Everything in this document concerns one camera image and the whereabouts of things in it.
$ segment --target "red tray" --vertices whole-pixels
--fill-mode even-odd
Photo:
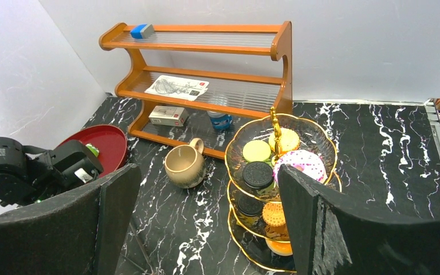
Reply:
[[[124,132],[115,126],[97,125],[83,129],[65,139],[60,145],[69,140],[78,140],[83,145],[91,143],[99,149],[98,159],[104,167],[104,172],[100,174],[100,178],[114,172],[125,163],[127,138]]]

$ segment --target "gold-rimmed glass plate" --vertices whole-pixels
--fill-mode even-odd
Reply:
[[[295,131],[301,142],[299,150],[307,150],[321,157],[327,172],[325,183],[333,177],[337,161],[337,151],[333,142],[329,139],[323,128],[312,120],[278,113],[277,118],[281,128]],[[242,126],[225,150],[225,165],[229,172],[230,180],[234,185],[251,197],[265,202],[279,202],[278,186],[263,190],[250,188],[245,184],[242,177],[243,168],[247,161],[242,156],[243,147],[251,140],[263,140],[268,142],[269,136],[274,132],[270,116],[263,119],[253,120]]]
[[[274,254],[267,246],[265,239],[252,235],[242,226],[237,225],[232,209],[229,212],[229,231],[243,254],[254,264],[270,271],[296,272],[293,256]]]
[[[261,237],[266,238],[271,241],[276,242],[289,242],[289,234],[288,229],[284,225],[283,227],[271,227],[269,226],[264,219],[262,219],[262,213],[259,213],[255,217],[246,217],[242,215],[237,207],[237,202],[240,200],[242,196],[247,196],[232,182],[229,182],[227,187],[227,196],[230,202],[230,206],[232,208],[232,214],[235,216],[236,220],[238,220],[239,224],[244,227],[248,232]]]

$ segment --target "blue sponge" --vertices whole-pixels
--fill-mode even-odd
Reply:
[[[142,24],[131,30],[131,36],[135,39],[145,39],[154,33],[151,24]]]

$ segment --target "beige mug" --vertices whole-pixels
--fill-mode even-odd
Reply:
[[[206,175],[205,159],[202,156],[205,145],[199,138],[189,145],[173,148],[164,158],[164,168],[170,181],[181,188],[192,188],[200,184]]]

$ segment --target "black marble surface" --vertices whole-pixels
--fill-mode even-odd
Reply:
[[[107,98],[85,125],[112,124],[127,130],[140,112],[134,99]],[[421,218],[440,218],[440,160],[424,107],[396,105],[298,103],[294,115],[322,125],[339,150],[337,173],[343,192],[368,205]],[[190,110],[192,123],[182,128],[148,131],[189,141],[200,136],[210,146],[225,147],[234,127],[216,132],[204,111]],[[170,147],[128,135],[128,162],[143,178],[133,212],[156,274],[279,274],[267,272],[242,254],[227,226],[229,181],[222,160],[206,158],[207,178],[196,188],[172,185],[163,168]],[[132,233],[123,253],[141,262]],[[150,274],[124,258],[116,274]]]

